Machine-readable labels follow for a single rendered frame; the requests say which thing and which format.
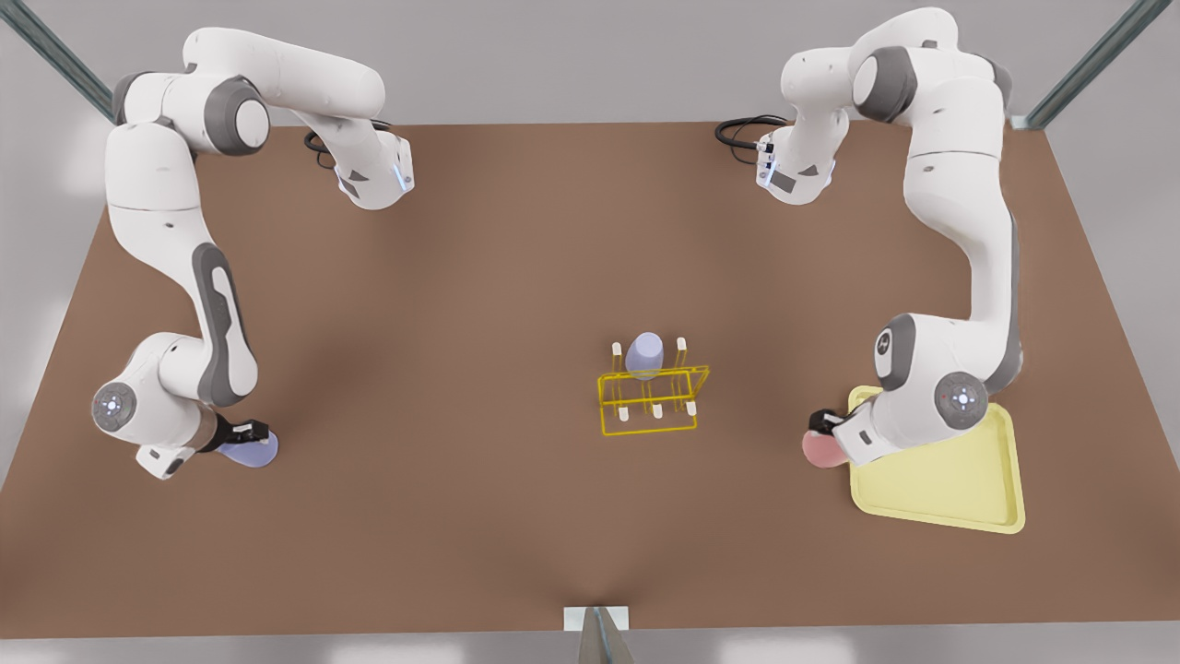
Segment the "lavender cup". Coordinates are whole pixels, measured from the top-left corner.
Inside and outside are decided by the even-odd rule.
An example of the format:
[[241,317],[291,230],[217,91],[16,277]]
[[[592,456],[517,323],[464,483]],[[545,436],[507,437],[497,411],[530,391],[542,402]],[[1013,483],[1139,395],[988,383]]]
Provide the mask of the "lavender cup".
[[666,344],[653,331],[643,331],[632,341],[625,353],[624,369],[636,381],[650,381],[666,364]]
[[224,443],[219,446],[219,454],[231,459],[235,464],[242,464],[248,468],[258,469],[271,464],[277,456],[278,440],[271,432],[266,440],[256,440],[244,443]]

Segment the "pale yellow tray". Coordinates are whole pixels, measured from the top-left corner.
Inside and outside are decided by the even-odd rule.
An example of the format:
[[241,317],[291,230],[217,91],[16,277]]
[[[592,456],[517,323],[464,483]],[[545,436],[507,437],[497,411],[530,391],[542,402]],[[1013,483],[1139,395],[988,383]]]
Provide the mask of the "pale yellow tray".
[[996,403],[966,434],[851,467],[850,493],[870,517],[999,534],[1027,521],[1014,423]]

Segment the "silver frame post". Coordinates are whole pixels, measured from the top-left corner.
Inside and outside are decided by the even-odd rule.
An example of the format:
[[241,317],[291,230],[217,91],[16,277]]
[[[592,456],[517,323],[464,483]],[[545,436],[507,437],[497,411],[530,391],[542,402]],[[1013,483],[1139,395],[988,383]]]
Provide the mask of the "silver frame post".
[[1009,119],[1011,129],[1044,131],[1173,1],[1135,0],[1028,113]]
[[63,75],[72,88],[79,93],[92,109],[96,109],[114,125],[113,94],[100,77],[83,63],[76,52],[55,34],[54,29],[42,22],[41,17],[30,8],[24,0],[0,0],[0,18],[30,46],[45,63]]
[[563,609],[563,629],[581,635],[577,664],[635,664],[623,632],[631,629],[628,606]]

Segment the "pink cup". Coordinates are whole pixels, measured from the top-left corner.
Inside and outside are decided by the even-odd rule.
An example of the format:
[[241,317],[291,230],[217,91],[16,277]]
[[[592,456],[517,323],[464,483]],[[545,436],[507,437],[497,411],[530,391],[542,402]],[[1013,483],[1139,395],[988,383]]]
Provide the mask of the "pink cup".
[[848,462],[847,454],[831,434],[807,432],[802,436],[801,449],[808,464],[820,469],[832,469]]

